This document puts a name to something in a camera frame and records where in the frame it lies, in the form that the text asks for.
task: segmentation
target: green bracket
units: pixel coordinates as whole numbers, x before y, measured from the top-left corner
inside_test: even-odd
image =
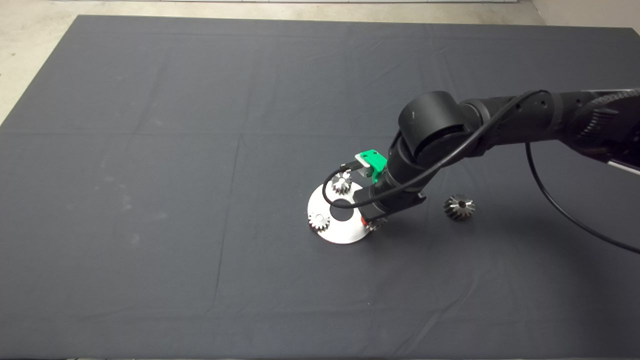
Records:
[[[371,180],[373,183],[377,183],[382,174],[382,170],[387,166],[387,159],[373,149],[361,152],[360,158],[371,166],[373,169],[371,172]]]

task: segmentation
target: circular metal disc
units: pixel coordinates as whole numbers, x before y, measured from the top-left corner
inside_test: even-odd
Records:
[[[326,195],[331,201],[344,199],[353,204],[353,193],[359,189],[362,189],[362,186],[356,183],[351,183],[349,191],[340,195],[335,193],[331,188],[331,183],[329,183],[326,188]],[[327,214],[330,217],[329,227],[317,232],[318,235],[322,236],[322,238],[328,242],[336,244],[350,244],[362,239],[369,233],[367,227],[362,225],[362,216],[360,215],[360,210],[357,208],[353,209],[353,215],[346,221],[339,221],[331,216],[331,206],[322,196],[322,185],[318,186],[309,198],[307,216],[311,213]]]

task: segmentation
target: hole in disc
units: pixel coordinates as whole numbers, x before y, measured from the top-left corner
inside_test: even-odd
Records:
[[[338,199],[334,201],[338,205],[348,205],[351,204],[347,200]],[[353,209],[340,209],[332,206],[329,208],[329,212],[331,212],[331,216],[338,221],[347,221],[353,216]]]

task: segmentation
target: cable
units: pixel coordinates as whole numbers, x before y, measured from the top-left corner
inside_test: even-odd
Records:
[[[542,192],[542,194],[547,198],[547,200],[551,203],[551,205],[553,205],[553,207],[560,211],[560,214],[562,214],[564,217],[566,217],[567,219],[569,219],[569,221],[573,222],[575,225],[577,225],[578,227],[580,227],[582,230],[585,230],[587,233],[592,234],[593,236],[597,237],[600,240],[606,241],[607,243],[610,243],[611,245],[617,246],[621,249],[625,249],[631,252],[634,252],[636,254],[640,254],[640,249],[637,247],[633,247],[631,245],[627,245],[625,243],[621,243],[620,241],[614,240],[604,234],[599,233],[598,231],[588,227],[587,225],[583,224],[582,222],[580,222],[579,220],[577,220],[576,218],[574,218],[573,216],[571,216],[571,214],[567,213],[562,206],[560,206],[555,200],[554,198],[551,196],[551,194],[549,194],[549,192],[547,191],[547,188],[545,188],[545,185],[542,183],[542,180],[540,180],[540,176],[538,176],[538,171],[536,170],[536,165],[533,163],[533,156],[531,155],[531,143],[525,143],[524,144],[525,149],[527,151],[527,161],[529,162],[529,168],[531,169],[531,174],[533,175],[533,178],[536,180],[536,184],[538,185],[538,188],[540,189],[540,191]]]
[[[329,203],[329,205],[331,205],[331,206],[333,206],[335,208],[339,208],[339,209],[355,209],[355,208],[359,208],[360,206],[369,205],[369,204],[372,204],[372,203],[374,203],[376,201],[380,201],[380,200],[386,199],[388,197],[391,197],[393,195],[396,195],[398,193],[401,193],[405,189],[409,188],[411,185],[413,185],[415,183],[418,183],[421,180],[424,180],[427,177],[431,176],[436,171],[440,170],[446,163],[451,161],[451,159],[455,158],[461,152],[467,150],[474,143],[474,141],[476,141],[480,136],[483,136],[487,131],[489,131],[492,128],[493,125],[498,123],[498,121],[502,120],[502,117],[504,116],[504,114],[506,114],[508,111],[513,109],[518,103],[524,101],[525,99],[528,99],[529,97],[531,97],[533,95],[536,95],[536,94],[539,94],[539,93],[542,93],[542,92],[548,93],[548,91],[546,91],[546,90],[529,90],[528,92],[526,92],[526,93],[524,93],[522,95],[514,97],[507,104],[505,104],[500,110],[498,110],[498,112],[496,112],[489,120],[487,120],[487,122],[485,122],[482,126],[480,126],[478,128],[478,130],[476,130],[473,134],[471,134],[471,136],[469,136],[455,150],[451,151],[447,156],[442,158],[442,160],[438,161],[435,165],[433,165],[429,169],[425,170],[420,175],[414,177],[413,179],[407,181],[404,184],[399,185],[396,188],[393,188],[393,189],[391,189],[389,191],[385,191],[385,192],[383,192],[381,194],[372,196],[372,197],[370,197],[369,199],[367,199],[365,201],[354,202],[353,204],[339,204],[339,203],[336,204],[334,201],[331,201],[329,199],[329,197],[327,196],[326,187],[327,187],[327,185],[329,184],[329,182],[331,181],[331,179],[332,179],[332,177],[334,175],[338,174],[339,172],[347,170],[344,167],[340,167],[338,170],[332,172],[331,175],[329,175],[326,178],[326,180],[324,180],[323,187],[322,187],[322,196],[324,197],[324,200],[327,203]]]

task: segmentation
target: small gear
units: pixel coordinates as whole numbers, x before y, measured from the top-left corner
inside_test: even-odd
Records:
[[[327,214],[311,213],[308,216],[309,226],[315,231],[322,231],[329,227],[329,219]]]
[[[367,229],[369,231],[378,230],[382,225],[387,223],[387,218],[379,218],[377,220],[373,220],[372,222],[367,223]]]
[[[466,220],[474,214],[476,204],[462,194],[456,194],[444,203],[444,212],[453,220]]]
[[[339,172],[331,179],[331,188],[338,194],[348,193],[351,189],[351,171]]]

